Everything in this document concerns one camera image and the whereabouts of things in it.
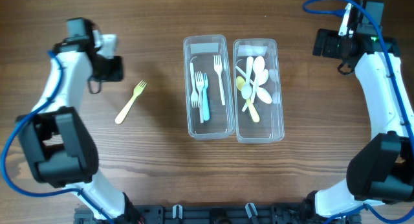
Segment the cream yellow plastic fork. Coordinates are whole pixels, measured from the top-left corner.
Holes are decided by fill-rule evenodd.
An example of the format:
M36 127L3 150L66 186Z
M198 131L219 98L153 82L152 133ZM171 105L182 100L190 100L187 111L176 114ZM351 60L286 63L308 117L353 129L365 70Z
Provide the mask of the cream yellow plastic fork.
M133 95L127 102L127 104L122 108L122 110L119 112L119 114L115 118L116 124L121 124L124 119L126 118L127 114L129 113L129 110L131 109L133 103L135 100L141 95L142 91L145 89L147 85L147 82L141 80L133 89Z

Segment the large white plastic spoon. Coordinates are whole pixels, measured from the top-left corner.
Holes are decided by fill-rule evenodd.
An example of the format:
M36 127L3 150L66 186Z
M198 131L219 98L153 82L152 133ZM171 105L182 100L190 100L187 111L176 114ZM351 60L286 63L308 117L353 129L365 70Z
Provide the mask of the large white plastic spoon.
M253 67L252 67L252 72L254 72L254 83L253 85L250 84L250 86L252 87L252 94L250 95L250 100L252 103L254 103L255 97L256 97L256 82L257 82L257 78L256 76L263 71L265 68L265 60L262 56L258 56L254 59L253 62Z

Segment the white upside-down plastic spoon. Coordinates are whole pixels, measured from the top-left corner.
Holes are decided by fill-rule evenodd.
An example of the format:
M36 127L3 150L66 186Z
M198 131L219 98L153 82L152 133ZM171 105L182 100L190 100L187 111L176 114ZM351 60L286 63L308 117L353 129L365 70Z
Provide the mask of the white upside-down plastic spoon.
M269 94L269 92L265 88L263 88L261 86L256 87L256 96L266 104L271 104L272 103L271 95Z

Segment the white upside-down plastic fork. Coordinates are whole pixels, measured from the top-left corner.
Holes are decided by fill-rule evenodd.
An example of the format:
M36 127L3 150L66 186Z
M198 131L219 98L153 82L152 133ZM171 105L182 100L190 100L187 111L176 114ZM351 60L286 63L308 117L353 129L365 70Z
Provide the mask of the white upside-down plastic fork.
M194 71L192 62L190 63L190 77L191 77L191 86L192 86L192 92L190 96L191 106L192 108L198 108L199 96L198 96L196 85L195 85L195 71Z

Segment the white thick-handled plastic spoon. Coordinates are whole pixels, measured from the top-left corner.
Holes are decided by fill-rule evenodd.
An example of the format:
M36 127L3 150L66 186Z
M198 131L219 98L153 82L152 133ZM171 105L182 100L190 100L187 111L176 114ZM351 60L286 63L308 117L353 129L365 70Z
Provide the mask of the white thick-handled plastic spoon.
M250 77L252 73L252 67L253 67L254 59L252 56L249 56L246 59L246 76L245 76L245 84L242 87L241 94L242 97L247 100L250 98L250 95L252 94L252 87L250 86Z

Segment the yellow plastic spoon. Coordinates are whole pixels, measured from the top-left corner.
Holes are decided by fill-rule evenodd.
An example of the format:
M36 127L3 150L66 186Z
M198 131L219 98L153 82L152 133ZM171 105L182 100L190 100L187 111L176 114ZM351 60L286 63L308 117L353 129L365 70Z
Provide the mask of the yellow plastic spoon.
M242 87L244 86L244 84L245 84L245 80L241 76L238 76L236 78L236 86L237 86L237 89L239 91L242 90ZM248 98L246 100L245 105L249 109L250 116L252 117L253 122L259 122L260 121L260 117L259 117L259 115L258 115L258 113L256 111L256 108L254 107L253 103L251 102L250 98Z

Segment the light blue plastic fork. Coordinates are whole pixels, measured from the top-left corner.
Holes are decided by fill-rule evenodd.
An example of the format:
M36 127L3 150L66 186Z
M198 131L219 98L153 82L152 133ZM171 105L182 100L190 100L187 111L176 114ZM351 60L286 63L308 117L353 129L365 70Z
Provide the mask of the light blue plastic fork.
M207 95L208 77L206 73L203 74L203 79L204 79L204 87L202 89L203 119L204 121L208 121L210 119L210 109L209 109L208 95Z

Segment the white long plastic fork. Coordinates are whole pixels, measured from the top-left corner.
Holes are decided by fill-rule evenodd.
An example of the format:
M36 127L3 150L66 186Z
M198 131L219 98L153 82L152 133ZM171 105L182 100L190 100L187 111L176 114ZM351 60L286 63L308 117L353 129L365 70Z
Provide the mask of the white long plastic fork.
M223 65L222 65L221 56L219 54L214 55L213 62L214 62L214 66L213 66L214 71L217 73L217 76L219 79L219 90L220 90L220 95L221 95L221 103L224 106L226 102L224 99L224 87L223 87L223 79L222 79Z

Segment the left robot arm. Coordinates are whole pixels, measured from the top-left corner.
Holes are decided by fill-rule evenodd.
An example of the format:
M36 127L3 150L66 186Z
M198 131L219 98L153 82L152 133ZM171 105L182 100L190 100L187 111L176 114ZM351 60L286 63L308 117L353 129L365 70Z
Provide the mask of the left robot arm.
M89 19L67 21L68 37L49 52L51 72L39 102L16 119L16 135L33 178L54 187L46 196L72 193L102 223L140 223L142 216L98 169L98 151L78 108L91 82L120 82L117 37Z

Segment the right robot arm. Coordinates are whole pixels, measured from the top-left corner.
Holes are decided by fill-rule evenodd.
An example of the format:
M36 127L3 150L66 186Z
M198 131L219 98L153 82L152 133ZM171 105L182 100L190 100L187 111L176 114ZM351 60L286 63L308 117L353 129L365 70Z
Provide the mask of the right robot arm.
M382 35L383 2L345 2L334 11L342 19L340 29L319 29L313 55L339 59L357 77L371 139L350 161L345 179L303 200L303 221L347 222L364 209L413 201L413 110L397 41Z

